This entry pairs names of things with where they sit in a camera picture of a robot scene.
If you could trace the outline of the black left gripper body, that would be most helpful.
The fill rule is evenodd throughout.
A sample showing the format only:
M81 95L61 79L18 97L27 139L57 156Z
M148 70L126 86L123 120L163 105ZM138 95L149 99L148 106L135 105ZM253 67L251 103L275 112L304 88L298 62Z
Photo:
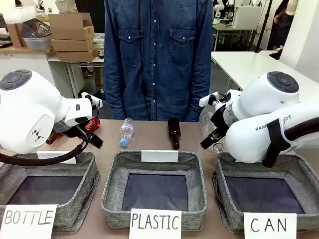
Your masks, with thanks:
M93 136L93 132L94 126L91 123L80 123L65 131L63 135L69 138L77 137L79 139L83 139L89 143L92 143L91 138Z

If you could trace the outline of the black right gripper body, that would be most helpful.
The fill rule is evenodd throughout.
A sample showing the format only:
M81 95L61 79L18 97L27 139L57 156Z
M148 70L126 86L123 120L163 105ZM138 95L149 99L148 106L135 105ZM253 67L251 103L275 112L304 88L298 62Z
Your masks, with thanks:
M229 126L226 124L223 117L224 111L225 111L225 106L220 107L210 119L212 123L214 124L214 126L216 127L216 129L209 134L209 136L213 140L222 139L226 135L229 129Z

